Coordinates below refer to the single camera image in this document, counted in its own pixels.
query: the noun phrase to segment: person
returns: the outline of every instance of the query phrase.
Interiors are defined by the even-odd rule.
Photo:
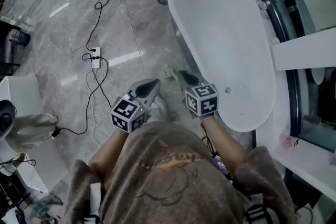
[[[101,223],[242,223],[240,194],[262,194],[278,223],[296,223],[293,202],[265,147],[247,154],[214,116],[200,118],[231,183],[196,134],[167,122],[164,101],[157,97],[153,104],[152,122],[130,134],[116,130],[88,165],[76,161],[64,223],[88,216],[94,183],[104,193]]]

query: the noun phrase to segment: sleeve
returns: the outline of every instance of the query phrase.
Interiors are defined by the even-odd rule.
[[[75,224],[90,212],[90,185],[100,182],[99,177],[81,160],[76,160],[68,191],[64,224]]]
[[[234,172],[233,184],[247,196],[262,194],[280,223],[296,223],[293,201],[266,147],[253,149]]]

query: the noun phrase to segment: grey cloth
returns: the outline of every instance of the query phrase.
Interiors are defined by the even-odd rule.
[[[63,205],[62,201],[55,194],[50,194],[28,205],[24,209],[26,222],[32,223],[34,218],[52,218],[49,215],[49,210],[53,205]]]
[[[27,153],[51,136],[57,121],[56,116],[47,113],[17,117],[5,139],[17,153]]]
[[[262,193],[280,223],[295,223],[289,193],[265,147],[254,149],[232,185],[213,165],[200,138],[174,124],[154,122],[131,134],[108,180],[102,223],[241,223],[245,195]],[[91,183],[99,178],[76,161],[63,223],[89,212]]]

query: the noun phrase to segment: extension cord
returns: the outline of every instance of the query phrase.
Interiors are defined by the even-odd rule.
[[[100,68],[101,49],[96,47],[92,49],[92,69]]]

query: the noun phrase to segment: power strip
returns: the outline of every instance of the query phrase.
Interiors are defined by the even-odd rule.
[[[93,49],[95,49],[96,51],[92,52],[92,57],[97,57],[97,56],[100,57],[101,56],[100,47],[96,47],[96,48],[93,48]],[[93,69],[99,69],[100,68],[100,58],[92,60],[92,68]]]

